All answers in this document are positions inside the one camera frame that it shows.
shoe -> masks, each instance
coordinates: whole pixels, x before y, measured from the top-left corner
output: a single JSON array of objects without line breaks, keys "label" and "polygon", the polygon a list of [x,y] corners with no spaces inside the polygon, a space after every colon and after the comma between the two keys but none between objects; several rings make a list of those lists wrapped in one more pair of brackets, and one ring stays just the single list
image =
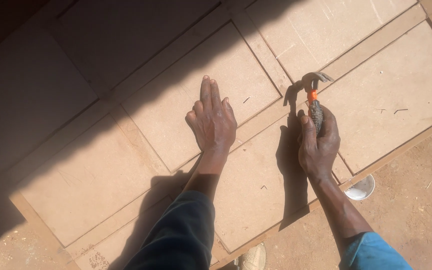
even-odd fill
[{"label": "shoe", "polygon": [[240,270],[264,270],[266,266],[266,248],[264,243],[251,248],[239,257]]}]

